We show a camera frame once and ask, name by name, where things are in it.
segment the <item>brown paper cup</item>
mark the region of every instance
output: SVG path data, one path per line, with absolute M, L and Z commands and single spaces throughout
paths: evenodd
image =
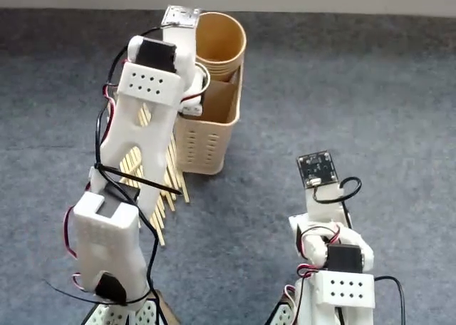
M 229 81 L 244 61 L 247 37 L 242 25 L 231 16 L 204 13 L 197 27 L 197 60 L 215 81 Z

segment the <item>metal plate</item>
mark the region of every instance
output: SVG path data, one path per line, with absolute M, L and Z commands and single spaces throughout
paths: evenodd
M 181 28 L 196 28 L 200 19 L 201 9 L 185 6 L 169 6 L 163 16 L 162 26 L 174 24 Z

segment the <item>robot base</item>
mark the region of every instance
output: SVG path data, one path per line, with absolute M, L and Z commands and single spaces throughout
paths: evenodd
M 169 306 L 160 296 L 160 325 L 179 325 L 179 321 L 172 313 Z M 135 325 L 155 325 L 156 301 L 148 299 L 142 308 L 136 312 Z M 128 323 L 128 311 L 119 311 L 118 308 L 103 304 L 96 304 L 85 316 L 81 325 L 130 325 Z

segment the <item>white wire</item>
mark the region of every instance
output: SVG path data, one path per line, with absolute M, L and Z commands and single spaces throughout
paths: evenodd
M 211 73 L 209 73 L 209 70 L 207 69 L 206 66 L 204 66 L 202 63 L 195 62 L 195 65 L 201 69 L 201 71 L 204 73 L 206 77 L 206 84 L 204 87 L 197 93 L 194 93 L 190 96 L 185 96 L 182 100 L 189 100 L 195 97 L 198 97 L 202 95 L 204 92 L 206 92 L 207 88 L 209 88 L 209 85 L 211 83 Z
M 293 321 L 291 323 L 294 323 L 294 319 L 296 318 L 296 302 L 294 301 L 294 298 L 291 297 L 289 294 L 288 290 L 291 289 L 293 293 L 295 292 L 294 286 L 287 284 L 284 287 L 284 295 L 290 300 L 291 305 L 292 305 L 292 311 L 293 311 Z

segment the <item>cup rim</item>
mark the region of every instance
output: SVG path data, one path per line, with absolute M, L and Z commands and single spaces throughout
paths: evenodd
M 223 65 L 223 64 L 226 64 L 226 63 L 231 63 L 233 61 L 237 61 L 239 60 L 239 57 L 243 56 L 244 55 L 244 52 L 245 52 L 245 48 L 247 47 L 247 35 L 245 34 L 245 30 L 244 30 L 244 27 L 240 24 L 240 22 L 238 20 L 236 20 L 234 17 L 228 15 L 228 14 L 224 14 L 224 13 L 218 13 L 216 11 L 208 11 L 206 13 L 203 13 L 201 14 L 199 17 L 201 16 L 204 16 L 204 15 L 208 15 L 208 14 L 212 14 L 212 15 L 220 15 L 220 16 L 224 16 L 224 17 L 227 17 L 228 19 L 231 19 L 236 25 L 238 25 L 239 29 L 241 30 L 241 33 L 242 33 L 242 47 L 241 47 L 241 50 L 239 51 L 239 53 L 232 59 L 229 59 L 229 60 L 225 60 L 225 61 L 213 61 L 213 60 L 209 60 L 209 59 L 204 59 L 204 58 L 201 58 L 200 56 L 198 56 L 198 54 L 196 55 L 198 60 L 200 60 L 203 64 L 204 63 L 208 63 L 208 64 L 213 64 L 213 65 Z

